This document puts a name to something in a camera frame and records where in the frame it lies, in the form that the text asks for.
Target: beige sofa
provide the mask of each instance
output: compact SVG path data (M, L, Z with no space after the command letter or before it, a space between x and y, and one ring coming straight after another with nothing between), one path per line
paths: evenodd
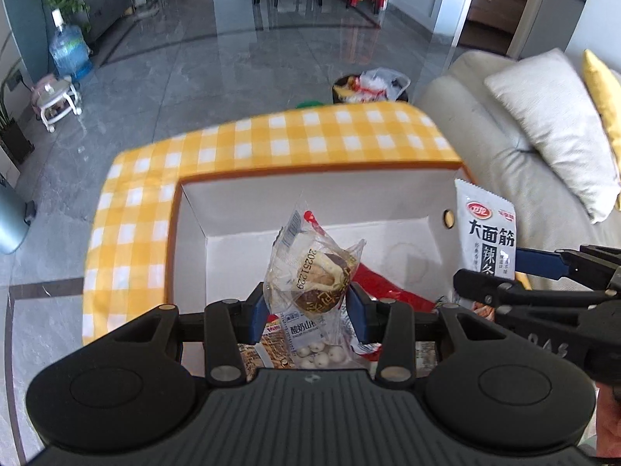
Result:
M594 244L621 247L621 212L592 225L582 203L532 148L517 121L483 80L513 63L468 51L431 82L416 101L439 127L480 186L515 205L520 247L556 250ZM575 289L562 279L533 280L537 288Z

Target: white stool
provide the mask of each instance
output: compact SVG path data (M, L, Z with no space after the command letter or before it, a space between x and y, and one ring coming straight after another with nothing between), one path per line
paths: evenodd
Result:
M47 116L51 114L52 108L63 100L67 101L68 106L48 119ZM81 102L82 96L76 91L70 77L65 77L45 85L45 91L36 101L36 107L41 110L43 124L50 133L53 133L55 131L54 123L60 121L69 112L72 111L75 115L82 114Z

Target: yellow and white gingham cloth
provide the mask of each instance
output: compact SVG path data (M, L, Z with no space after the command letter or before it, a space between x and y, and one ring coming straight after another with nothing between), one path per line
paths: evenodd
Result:
M182 179L361 163L461 166L429 117L401 102L262 115L121 153L102 188L86 256L85 343L166 302L167 245L175 242L168 233Z

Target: marble floor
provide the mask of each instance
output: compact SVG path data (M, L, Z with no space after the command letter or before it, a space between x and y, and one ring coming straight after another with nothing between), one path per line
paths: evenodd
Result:
M341 0L280 0L277 9L271 0L161 0L157 15L117 24L83 82L82 116L54 134L34 119L24 131L36 149L16 190L35 200L38 216L17 252L0 258L0 464L41 446L25 390L80 346L82 323L79 296L7 300L7 288L83 275L99 191L119 152L304 101L330 103L334 80L379 66L409 76L415 102L454 55L396 13L377 18Z

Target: barcode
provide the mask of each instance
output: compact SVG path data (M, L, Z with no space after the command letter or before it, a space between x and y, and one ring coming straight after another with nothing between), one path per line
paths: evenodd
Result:
M296 210L295 212L293 212L293 215L289 220L289 224L287 225L287 229L284 231L283 234L283 243L287 247L291 248L291 244L293 243L296 235L302 230L301 226L302 217L300 216L300 213Z

